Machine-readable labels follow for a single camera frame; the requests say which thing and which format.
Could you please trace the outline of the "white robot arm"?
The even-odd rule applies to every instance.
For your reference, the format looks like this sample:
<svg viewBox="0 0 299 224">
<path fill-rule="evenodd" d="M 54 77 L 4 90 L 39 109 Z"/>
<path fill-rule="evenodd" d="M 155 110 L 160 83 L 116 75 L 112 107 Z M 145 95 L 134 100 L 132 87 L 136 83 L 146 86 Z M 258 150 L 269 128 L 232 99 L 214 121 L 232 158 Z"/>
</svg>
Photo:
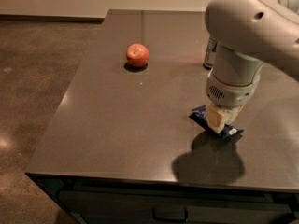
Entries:
<svg viewBox="0 0 299 224">
<path fill-rule="evenodd" d="M 211 0 L 205 24 L 218 42 L 208 74 L 208 127 L 220 133 L 252 97 L 264 63 L 299 77 L 299 0 Z"/>
</svg>

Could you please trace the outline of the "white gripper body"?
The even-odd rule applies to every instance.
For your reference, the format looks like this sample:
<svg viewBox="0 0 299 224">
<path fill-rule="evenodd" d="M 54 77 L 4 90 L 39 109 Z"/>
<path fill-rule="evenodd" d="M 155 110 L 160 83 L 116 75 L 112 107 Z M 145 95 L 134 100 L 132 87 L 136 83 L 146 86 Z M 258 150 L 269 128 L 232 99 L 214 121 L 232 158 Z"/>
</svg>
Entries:
<svg viewBox="0 0 299 224">
<path fill-rule="evenodd" d="M 254 94 L 260 81 L 260 74 L 246 85 L 236 86 L 219 81 L 212 71 L 209 72 L 206 84 L 206 95 L 217 106 L 233 109 L 245 105 Z"/>
</svg>

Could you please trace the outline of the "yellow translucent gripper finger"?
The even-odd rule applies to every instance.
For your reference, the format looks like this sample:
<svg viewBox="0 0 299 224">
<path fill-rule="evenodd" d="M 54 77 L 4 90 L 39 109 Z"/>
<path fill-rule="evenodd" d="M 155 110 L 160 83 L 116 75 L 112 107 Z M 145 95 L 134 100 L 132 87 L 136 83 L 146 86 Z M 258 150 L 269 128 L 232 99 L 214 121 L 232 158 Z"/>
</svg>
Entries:
<svg viewBox="0 0 299 224">
<path fill-rule="evenodd" d="M 230 108 L 227 110 L 227 114 L 228 114 L 228 118 L 226 120 L 227 125 L 232 125 L 234 123 L 235 119 L 237 118 L 237 116 L 239 115 L 243 107 L 244 107 L 243 105 L 240 105 L 238 107 Z"/>
<path fill-rule="evenodd" d="M 233 122 L 232 112 L 214 103 L 210 103 L 206 107 L 206 120 L 210 129 L 215 133 L 221 133 L 225 125 L 230 125 Z"/>
</svg>

